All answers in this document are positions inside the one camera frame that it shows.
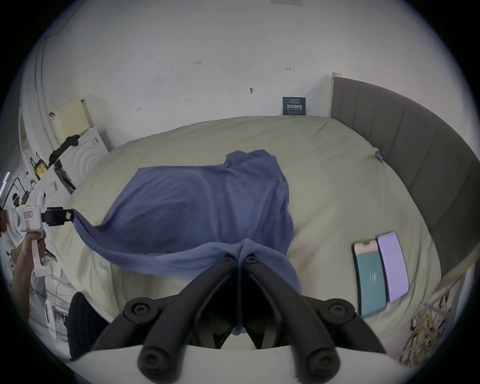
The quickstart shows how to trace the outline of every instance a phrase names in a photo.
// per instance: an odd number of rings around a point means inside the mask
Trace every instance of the teal phone case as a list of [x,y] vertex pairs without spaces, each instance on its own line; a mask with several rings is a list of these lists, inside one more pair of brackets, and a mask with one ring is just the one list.
[[357,272],[359,315],[371,316],[387,305],[382,259],[378,251],[354,253]]

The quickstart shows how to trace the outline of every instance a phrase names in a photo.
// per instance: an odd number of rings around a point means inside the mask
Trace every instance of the bed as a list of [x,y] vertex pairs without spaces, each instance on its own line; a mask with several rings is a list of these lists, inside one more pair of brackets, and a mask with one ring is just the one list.
[[[352,243],[397,233],[410,289],[366,319],[381,340],[478,258],[480,163],[473,152],[417,103],[344,78],[334,78],[330,118],[207,121],[126,143],[87,176],[68,207],[100,224],[138,168],[220,164],[230,152],[255,149],[275,155],[288,181],[294,238],[287,257],[304,295],[357,306]],[[112,265],[70,225],[55,228],[53,240],[72,284],[109,322],[132,298],[174,295],[188,283]]]

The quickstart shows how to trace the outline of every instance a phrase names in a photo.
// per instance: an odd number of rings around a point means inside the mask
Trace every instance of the black clamp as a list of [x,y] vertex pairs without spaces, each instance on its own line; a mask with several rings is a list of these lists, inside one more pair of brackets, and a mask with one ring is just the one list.
[[63,225],[68,221],[73,221],[73,211],[71,209],[63,209],[63,207],[48,207],[42,213],[42,222],[47,223],[49,227]]
[[129,301],[92,350],[143,345],[140,371],[155,383],[172,383],[180,375],[184,345],[222,347],[238,322],[240,287],[242,324],[252,342],[258,349],[291,345],[303,383],[335,376],[336,347],[385,353],[348,301],[301,296],[253,254],[241,269],[239,285],[237,261],[226,254],[176,296]]

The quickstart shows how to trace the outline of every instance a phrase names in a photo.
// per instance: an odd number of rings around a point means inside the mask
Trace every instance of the hand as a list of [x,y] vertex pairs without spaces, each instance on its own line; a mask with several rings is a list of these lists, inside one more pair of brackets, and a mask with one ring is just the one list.
[[16,258],[15,273],[21,274],[23,277],[30,279],[34,264],[32,256],[32,240],[38,240],[38,254],[42,258],[45,254],[45,239],[42,239],[40,232],[27,232],[22,241],[20,252]]

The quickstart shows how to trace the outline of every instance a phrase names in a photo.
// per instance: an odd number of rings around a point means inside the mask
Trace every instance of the black cloth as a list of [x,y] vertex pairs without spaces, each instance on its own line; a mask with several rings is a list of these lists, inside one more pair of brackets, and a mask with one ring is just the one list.
[[68,346],[72,360],[89,352],[108,322],[87,302],[81,292],[72,298],[67,316]]
[[65,141],[62,143],[60,148],[57,148],[55,151],[52,152],[50,157],[48,158],[48,167],[50,168],[52,164],[54,164],[60,155],[65,152],[68,148],[70,147],[75,147],[78,145],[78,139],[80,138],[80,135],[73,135],[69,136],[65,139]]

